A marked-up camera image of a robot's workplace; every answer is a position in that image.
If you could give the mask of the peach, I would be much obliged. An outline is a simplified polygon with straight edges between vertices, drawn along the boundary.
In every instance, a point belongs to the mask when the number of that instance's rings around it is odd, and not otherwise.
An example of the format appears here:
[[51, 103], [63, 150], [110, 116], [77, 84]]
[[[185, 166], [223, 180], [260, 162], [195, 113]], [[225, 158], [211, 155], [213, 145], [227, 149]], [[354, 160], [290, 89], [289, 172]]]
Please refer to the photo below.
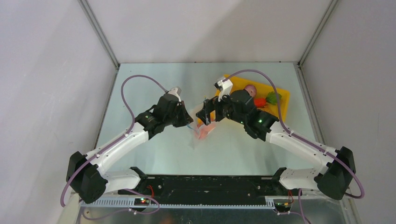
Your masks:
[[216, 127], [216, 125], [214, 123], [211, 123], [209, 125], [202, 125], [197, 132], [197, 139], [198, 140], [203, 140], [204, 138], [206, 138], [209, 133]]

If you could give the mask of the clear zip top bag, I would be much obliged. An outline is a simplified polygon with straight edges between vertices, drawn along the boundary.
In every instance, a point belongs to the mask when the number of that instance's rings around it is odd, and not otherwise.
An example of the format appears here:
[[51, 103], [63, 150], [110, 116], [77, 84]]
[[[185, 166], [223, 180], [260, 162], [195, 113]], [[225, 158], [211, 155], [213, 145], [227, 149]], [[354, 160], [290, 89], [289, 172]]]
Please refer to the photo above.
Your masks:
[[215, 111], [210, 113], [210, 124], [205, 125], [204, 122], [196, 116], [196, 113], [199, 112], [203, 108], [203, 103], [196, 105], [194, 108], [189, 110], [189, 115], [193, 118], [193, 122], [188, 124], [192, 134], [192, 140], [190, 146], [194, 149], [198, 148], [203, 140], [207, 138], [207, 136], [215, 129]]

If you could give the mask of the red carrot with leaves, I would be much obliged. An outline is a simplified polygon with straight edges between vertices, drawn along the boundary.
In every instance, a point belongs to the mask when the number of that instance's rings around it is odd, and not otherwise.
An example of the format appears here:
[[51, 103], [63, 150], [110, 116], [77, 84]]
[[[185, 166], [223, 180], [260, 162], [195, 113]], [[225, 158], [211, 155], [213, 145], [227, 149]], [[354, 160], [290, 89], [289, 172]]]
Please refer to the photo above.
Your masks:
[[278, 105], [278, 100], [280, 100], [282, 96], [274, 91], [269, 92], [266, 97], [254, 97], [254, 104], [257, 108], [265, 108], [268, 105]]

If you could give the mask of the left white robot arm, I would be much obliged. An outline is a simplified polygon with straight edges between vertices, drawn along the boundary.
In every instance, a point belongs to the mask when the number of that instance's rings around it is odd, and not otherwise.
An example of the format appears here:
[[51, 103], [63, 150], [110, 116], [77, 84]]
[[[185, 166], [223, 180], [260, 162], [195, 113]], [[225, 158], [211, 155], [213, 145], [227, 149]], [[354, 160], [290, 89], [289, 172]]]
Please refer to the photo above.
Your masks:
[[85, 203], [93, 203], [103, 194], [121, 189], [143, 194], [148, 182], [138, 171], [129, 168], [111, 172], [109, 169], [129, 151], [163, 132], [165, 127], [183, 127], [192, 121], [174, 88], [163, 94], [156, 105], [140, 113], [131, 130], [126, 130], [113, 142], [104, 145], [104, 152], [97, 148], [86, 154], [72, 154], [66, 181]]

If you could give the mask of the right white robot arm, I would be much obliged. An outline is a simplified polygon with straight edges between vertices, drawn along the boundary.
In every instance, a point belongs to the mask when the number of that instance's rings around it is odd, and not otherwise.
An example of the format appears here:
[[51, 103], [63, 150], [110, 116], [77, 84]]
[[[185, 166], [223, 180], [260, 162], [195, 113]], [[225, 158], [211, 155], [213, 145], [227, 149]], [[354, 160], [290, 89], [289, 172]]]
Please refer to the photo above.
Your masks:
[[313, 165], [298, 170], [279, 168], [271, 183], [277, 195], [284, 195], [290, 189], [319, 190], [334, 200], [347, 195], [356, 173], [354, 155], [349, 148], [335, 149], [303, 139], [287, 126], [282, 126], [278, 117], [258, 109], [246, 90], [234, 91], [222, 99], [206, 99], [196, 117], [209, 125], [212, 112], [216, 122], [227, 118], [240, 123], [250, 137], [280, 146]]

